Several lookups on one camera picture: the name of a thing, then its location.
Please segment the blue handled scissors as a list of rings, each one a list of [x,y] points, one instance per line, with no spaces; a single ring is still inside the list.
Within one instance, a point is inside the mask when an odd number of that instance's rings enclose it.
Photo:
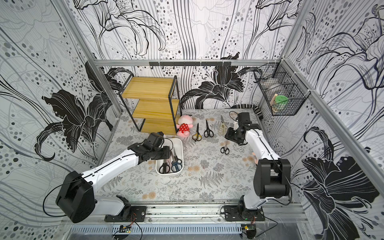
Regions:
[[[178,158],[178,156],[176,155],[176,153],[172,153],[172,154],[171,154],[171,157],[172,157],[171,171],[172,171],[173,173],[177,173],[177,172],[179,172],[179,171],[182,169],[182,167],[183,167],[183,162],[182,162],[181,159]]]

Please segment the small black handled scissors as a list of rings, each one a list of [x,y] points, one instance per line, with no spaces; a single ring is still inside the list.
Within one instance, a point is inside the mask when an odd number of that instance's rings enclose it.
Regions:
[[[228,148],[228,144],[229,144],[229,142],[226,141],[225,145],[223,147],[221,147],[221,149],[220,149],[221,154],[228,155],[230,153],[230,150]]]

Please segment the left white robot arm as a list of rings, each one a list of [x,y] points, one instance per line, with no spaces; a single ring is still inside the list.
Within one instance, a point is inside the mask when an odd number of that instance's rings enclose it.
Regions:
[[[89,216],[106,216],[114,221],[132,219],[131,203],[122,196],[101,197],[97,192],[110,180],[128,169],[148,160],[164,160],[171,156],[169,146],[164,146],[164,133],[151,133],[142,143],[130,145],[117,157],[91,170],[69,173],[56,199],[57,206],[73,223]]]

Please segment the silver black handled scissors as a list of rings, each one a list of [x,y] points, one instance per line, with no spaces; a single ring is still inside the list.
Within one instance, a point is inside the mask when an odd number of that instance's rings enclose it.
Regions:
[[[167,161],[164,161],[162,165],[159,168],[159,173],[160,174],[168,174],[171,170],[171,167]]]

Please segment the cream handled scissors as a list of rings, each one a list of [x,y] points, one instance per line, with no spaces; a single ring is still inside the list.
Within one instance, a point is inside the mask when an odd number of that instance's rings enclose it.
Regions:
[[[225,136],[228,131],[228,125],[224,121],[223,116],[221,116],[220,124],[219,124],[219,129],[218,129],[218,134],[221,136]]]

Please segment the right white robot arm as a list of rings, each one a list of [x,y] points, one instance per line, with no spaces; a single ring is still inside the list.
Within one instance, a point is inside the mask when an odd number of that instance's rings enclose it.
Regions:
[[[279,202],[282,197],[292,199],[291,164],[276,154],[262,130],[254,129],[253,125],[244,125],[236,130],[228,128],[225,138],[251,147],[257,159],[253,187],[240,200],[244,210],[258,210],[269,201]]]

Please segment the black yellow handled scissors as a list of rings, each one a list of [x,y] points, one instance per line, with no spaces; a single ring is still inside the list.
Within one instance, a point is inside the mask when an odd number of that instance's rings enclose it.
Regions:
[[[196,133],[192,136],[192,139],[193,139],[195,142],[199,142],[199,141],[202,140],[202,135],[201,135],[200,132],[199,132],[199,124],[197,124]]]

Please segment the large black handled scissors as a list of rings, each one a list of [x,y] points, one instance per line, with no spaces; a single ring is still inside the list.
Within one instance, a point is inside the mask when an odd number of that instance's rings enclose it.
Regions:
[[[210,129],[209,123],[206,120],[206,130],[204,131],[204,137],[205,138],[213,138],[214,132]]]

